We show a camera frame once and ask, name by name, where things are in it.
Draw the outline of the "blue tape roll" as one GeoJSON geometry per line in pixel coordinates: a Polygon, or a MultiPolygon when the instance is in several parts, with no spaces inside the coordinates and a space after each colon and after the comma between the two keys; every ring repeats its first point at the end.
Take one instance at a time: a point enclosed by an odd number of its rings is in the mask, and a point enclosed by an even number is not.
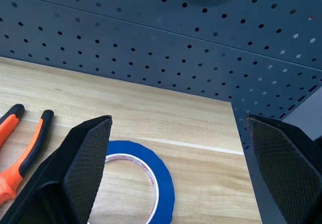
{"type": "Polygon", "coordinates": [[[170,224],[174,205],[170,172],[152,150],[132,141],[109,142],[88,224],[170,224]]]}

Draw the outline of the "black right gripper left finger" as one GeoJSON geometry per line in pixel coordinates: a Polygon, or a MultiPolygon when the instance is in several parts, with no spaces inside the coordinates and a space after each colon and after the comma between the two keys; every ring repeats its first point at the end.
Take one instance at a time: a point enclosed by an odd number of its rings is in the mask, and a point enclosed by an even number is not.
{"type": "Polygon", "coordinates": [[[0,224],[87,224],[103,176],[112,117],[72,128],[36,169],[0,224]]]}

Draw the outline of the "orange and black pliers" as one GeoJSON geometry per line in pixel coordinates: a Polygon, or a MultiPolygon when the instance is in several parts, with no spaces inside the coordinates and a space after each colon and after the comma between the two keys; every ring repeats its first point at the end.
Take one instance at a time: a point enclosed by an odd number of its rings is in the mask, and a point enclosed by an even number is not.
{"type": "MultiPolygon", "coordinates": [[[[0,148],[19,124],[24,113],[24,105],[15,104],[0,118],[0,148]]],[[[45,110],[42,113],[27,148],[13,165],[0,173],[0,205],[16,198],[18,186],[47,144],[53,118],[54,112],[52,110],[45,110]]]]}

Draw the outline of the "dark grey pegboard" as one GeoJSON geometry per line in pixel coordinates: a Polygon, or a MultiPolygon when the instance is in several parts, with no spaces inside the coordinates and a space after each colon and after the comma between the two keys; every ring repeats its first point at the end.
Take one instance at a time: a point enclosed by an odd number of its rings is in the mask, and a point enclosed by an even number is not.
{"type": "Polygon", "coordinates": [[[322,0],[0,0],[0,56],[283,120],[322,86],[322,0]]]}

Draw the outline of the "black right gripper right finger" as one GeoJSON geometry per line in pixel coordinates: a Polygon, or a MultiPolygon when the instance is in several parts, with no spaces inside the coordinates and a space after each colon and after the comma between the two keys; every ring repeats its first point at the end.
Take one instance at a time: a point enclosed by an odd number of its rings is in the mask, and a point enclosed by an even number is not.
{"type": "Polygon", "coordinates": [[[245,119],[262,178],[287,224],[322,224],[322,145],[276,119],[245,119]]]}

